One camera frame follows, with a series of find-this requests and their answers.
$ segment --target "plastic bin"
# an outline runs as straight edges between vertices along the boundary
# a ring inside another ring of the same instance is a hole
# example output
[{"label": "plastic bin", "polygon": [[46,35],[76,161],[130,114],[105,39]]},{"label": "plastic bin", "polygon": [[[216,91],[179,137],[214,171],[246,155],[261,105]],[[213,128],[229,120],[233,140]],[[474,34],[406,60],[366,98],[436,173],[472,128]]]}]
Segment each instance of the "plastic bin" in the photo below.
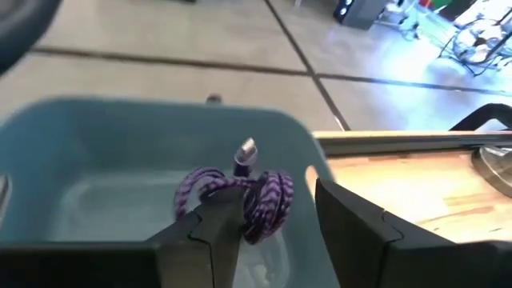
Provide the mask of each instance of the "plastic bin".
[{"label": "plastic bin", "polygon": [[174,190],[197,166],[232,168],[248,137],[255,167],[294,178],[290,216],[275,236],[241,245],[235,287],[338,286],[306,168],[331,178],[319,145],[289,116],[226,106],[54,100],[0,130],[8,175],[0,241],[142,241],[174,221]]}]

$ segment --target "wooden surface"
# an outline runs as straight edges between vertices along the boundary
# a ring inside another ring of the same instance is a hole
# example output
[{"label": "wooden surface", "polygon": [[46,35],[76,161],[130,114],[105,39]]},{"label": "wooden surface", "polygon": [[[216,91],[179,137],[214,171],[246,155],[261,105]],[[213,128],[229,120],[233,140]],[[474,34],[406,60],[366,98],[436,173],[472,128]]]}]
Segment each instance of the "wooden surface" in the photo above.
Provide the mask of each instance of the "wooden surface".
[{"label": "wooden surface", "polygon": [[[338,184],[451,241],[512,241],[512,199],[474,170],[468,151],[328,163]],[[306,178],[314,186],[314,172],[308,170]]]}]

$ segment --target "purple cable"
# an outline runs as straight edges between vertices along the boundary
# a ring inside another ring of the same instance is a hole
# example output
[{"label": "purple cable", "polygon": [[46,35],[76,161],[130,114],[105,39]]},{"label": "purple cable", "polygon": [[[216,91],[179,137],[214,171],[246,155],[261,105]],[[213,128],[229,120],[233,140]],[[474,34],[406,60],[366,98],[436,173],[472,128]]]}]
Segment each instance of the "purple cable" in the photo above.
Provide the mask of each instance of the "purple cable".
[{"label": "purple cable", "polygon": [[294,196],[294,184],[288,173],[266,171],[258,178],[226,177],[223,172],[213,167],[200,167],[188,174],[174,195],[176,219],[183,217],[186,201],[196,183],[204,178],[211,181],[198,189],[201,202],[207,201],[215,191],[239,186],[246,189],[244,197],[244,223],[242,233],[249,244],[259,243],[271,236],[284,223],[290,212]]}]

